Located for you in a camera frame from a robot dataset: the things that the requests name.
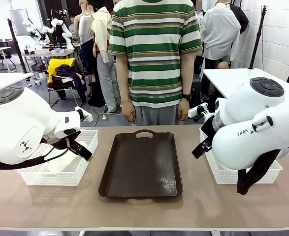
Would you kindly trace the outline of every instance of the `wristwatch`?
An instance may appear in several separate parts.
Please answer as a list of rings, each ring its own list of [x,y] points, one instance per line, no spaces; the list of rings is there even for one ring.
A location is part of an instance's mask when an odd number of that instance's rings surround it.
[[[188,95],[183,94],[182,98],[187,99],[188,101],[190,101],[192,99],[192,95],[191,94],[188,94]]]

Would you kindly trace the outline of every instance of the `basket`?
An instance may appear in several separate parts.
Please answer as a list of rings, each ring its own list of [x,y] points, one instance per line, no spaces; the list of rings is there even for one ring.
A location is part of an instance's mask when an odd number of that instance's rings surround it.
[[[200,140],[205,140],[205,137],[206,135],[200,129]],[[222,167],[222,165],[214,158],[212,150],[206,152],[205,156],[207,157],[217,184],[237,184],[238,171]],[[262,177],[262,179],[257,183],[274,183],[281,170],[283,170],[282,166],[277,161],[274,161],[264,177]]]
[[[81,130],[81,134],[76,141],[84,141],[88,145],[88,150],[94,154],[98,146],[98,131]],[[31,158],[36,158],[52,149],[51,145],[41,144]],[[22,176],[27,185],[58,185],[58,186],[78,186],[89,162],[77,156],[72,164],[64,172],[52,173],[45,164],[19,169],[17,172]]]

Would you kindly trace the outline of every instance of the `green striped shirt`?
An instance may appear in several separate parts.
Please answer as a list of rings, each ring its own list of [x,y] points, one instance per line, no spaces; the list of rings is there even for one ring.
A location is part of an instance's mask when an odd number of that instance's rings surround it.
[[[182,97],[180,55],[200,50],[191,0],[123,0],[115,6],[109,53],[128,57],[134,106],[178,104]]]

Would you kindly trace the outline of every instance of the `yellow cloth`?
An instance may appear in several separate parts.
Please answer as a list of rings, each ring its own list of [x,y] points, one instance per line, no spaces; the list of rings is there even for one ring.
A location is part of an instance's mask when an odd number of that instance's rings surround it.
[[[69,65],[72,66],[75,58],[70,58],[70,59],[51,59],[49,62],[48,70],[47,72],[49,73],[49,79],[48,83],[52,82],[52,76],[56,76],[56,68],[61,66],[61,65]]]

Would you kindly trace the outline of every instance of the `shirt collar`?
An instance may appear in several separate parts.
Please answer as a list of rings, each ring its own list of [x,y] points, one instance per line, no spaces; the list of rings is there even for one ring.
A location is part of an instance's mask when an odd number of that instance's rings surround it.
[[[216,4],[216,6],[215,7],[224,7],[224,8],[226,8],[226,5],[224,4],[224,3],[218,3],[218,4]]]

